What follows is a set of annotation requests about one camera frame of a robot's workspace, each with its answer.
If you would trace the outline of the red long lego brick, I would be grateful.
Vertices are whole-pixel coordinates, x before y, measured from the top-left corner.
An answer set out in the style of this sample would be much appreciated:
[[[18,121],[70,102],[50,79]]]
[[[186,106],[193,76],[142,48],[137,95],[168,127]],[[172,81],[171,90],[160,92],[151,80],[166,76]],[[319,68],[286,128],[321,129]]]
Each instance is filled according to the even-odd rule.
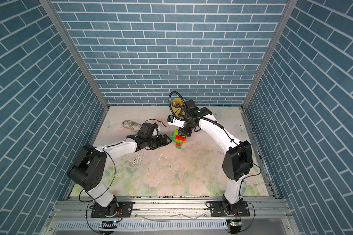
[[[186,137],[185,136],[176,135],[176,141],[185,143]]]

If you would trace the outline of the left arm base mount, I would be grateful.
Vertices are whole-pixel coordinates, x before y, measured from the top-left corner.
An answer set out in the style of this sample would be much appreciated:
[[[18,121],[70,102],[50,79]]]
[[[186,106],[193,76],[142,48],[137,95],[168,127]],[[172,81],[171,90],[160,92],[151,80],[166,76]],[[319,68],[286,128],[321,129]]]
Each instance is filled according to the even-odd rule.
[[[113,200],[107,207],[102,207],[98,203],[94,203],[89,206],[89,209],[92,210],[92,218],[110,218],[110,217],[130,217],[133,209],[134,202],[124,202]]]

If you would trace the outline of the lime long lego brick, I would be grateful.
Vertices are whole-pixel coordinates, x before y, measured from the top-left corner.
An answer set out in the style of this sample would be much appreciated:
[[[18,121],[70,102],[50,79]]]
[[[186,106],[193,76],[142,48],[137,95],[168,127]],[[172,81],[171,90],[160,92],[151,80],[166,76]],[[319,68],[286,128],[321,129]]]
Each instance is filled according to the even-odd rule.
[[[177,142],[177,140],[176,140],[177,135],[178,135],[178,129],[176,129],[170,136],[170,138],[173,142]]]

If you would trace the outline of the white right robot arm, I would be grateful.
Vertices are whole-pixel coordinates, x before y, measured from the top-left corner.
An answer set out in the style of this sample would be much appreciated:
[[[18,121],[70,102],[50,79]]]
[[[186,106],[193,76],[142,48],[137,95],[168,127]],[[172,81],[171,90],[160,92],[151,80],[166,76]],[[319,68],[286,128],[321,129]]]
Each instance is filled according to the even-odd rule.
[[[193,100],[185,100],[177,91],[168,97],[171,115],[168,123],[178,127],[181,136],[190,137],[193,131],[201,129],[219,145],[225,153],[222,163],[228,178],[223,201],[234,207],[242,200],[242,184],[254,166],[252,147],[248,141],[240,141],[231,135],[206,107],[199,108]]]

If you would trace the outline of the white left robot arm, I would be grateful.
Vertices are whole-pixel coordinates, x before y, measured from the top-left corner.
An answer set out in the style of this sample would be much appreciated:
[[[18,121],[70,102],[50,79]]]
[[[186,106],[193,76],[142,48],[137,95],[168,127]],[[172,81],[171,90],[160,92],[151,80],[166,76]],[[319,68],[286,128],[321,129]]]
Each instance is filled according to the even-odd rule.
[[[117,198],[109,191],[109,186],[103,182],[106,164],[124,155],[141,149],[155,150],[167,146],[172,139],[159,133],[156,123],[145,122],[134,135],[128,135],[124,140],[105,146],[85,145],[73,160],[67,176],[82,187],[108,216],[117,211]]]

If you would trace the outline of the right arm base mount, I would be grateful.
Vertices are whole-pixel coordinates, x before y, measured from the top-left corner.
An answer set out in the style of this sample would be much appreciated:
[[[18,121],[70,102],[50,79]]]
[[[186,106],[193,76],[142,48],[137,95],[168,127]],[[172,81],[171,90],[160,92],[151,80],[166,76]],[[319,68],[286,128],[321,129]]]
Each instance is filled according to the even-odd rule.
[[[250,216],[248,203],[243,200],[235,204],[230,204],[227,201],[208,201],[206,206],[209,208],[212,217]]]

